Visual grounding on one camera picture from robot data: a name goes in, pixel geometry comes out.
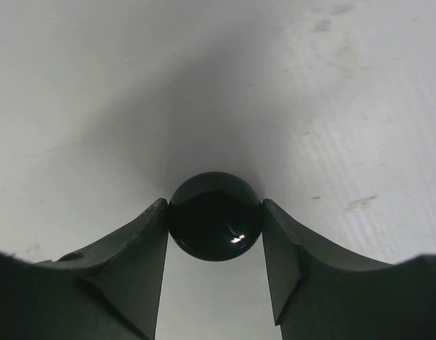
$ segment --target black sphere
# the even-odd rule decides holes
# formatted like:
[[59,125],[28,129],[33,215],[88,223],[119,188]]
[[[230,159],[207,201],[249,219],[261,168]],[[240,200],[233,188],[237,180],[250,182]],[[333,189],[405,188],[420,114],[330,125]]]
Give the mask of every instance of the black sphere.
[[180,248],[198,259],[226,261],[242,255],[262,228],[260,201],[239,177],[207,172],[174,193],[168,227]]

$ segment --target hole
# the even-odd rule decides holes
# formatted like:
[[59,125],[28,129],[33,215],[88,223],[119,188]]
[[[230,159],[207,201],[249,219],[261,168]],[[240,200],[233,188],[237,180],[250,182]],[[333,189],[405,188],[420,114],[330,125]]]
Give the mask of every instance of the hole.
[[79,260],[82,259],[84,257],[84,254],[81,253],[80,251],[74,251],[73,253],[64,255],[63,257],[61,257],[59,260],[57,260],[58,262],[62,262],[62,261],[73,261],[73,260]]

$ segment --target smudge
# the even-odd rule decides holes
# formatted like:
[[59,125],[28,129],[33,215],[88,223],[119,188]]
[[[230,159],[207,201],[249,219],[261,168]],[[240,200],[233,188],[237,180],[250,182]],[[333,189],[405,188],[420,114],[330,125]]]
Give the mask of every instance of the smudge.
[[33,253],[33,252],[39,252],[40,251],[40,245],[36,244],[34,246],[30,246],[25,250],[25,254]]
[[354,9],[353,5],[350,4],[343,4],[343,5],[337,5],[334,6],[333,10],[331,11],[332,16],[342,16],[343,14],[346,14],[347,12]]
[[314,28],[312,29],[313,32],[328,32],[331,29],[331,20],[329,19],[323,19],[316,22],[316,25],[314,25]]
[[370,204],[373,200],[377,199],[377,195],[368,196],[365,198],[361,198],[359,200],[354,200],[353,202],[348,203],[347,211],[348,213],[355,212],[355,211],[361,211],[366,210],[370,207]]

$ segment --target gray surface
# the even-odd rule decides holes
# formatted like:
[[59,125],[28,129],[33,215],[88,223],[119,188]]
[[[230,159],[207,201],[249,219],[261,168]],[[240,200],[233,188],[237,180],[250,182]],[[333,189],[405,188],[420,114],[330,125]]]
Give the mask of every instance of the gray surface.
[[[0,1],[1,250],[55,259],[209,170],[364,255],[436,252],[436,0]],[[168,247],[160,340],[280,338],[260,243]]]

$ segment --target black ball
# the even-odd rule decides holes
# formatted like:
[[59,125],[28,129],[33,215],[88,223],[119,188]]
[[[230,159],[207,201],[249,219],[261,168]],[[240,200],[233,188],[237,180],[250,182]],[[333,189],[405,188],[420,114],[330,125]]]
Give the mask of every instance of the black ball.
[[260,201],[242,179],[222,172],[190,178],[174,193],[168,228],[198,259],[226,261],[248,251],[262,229]]

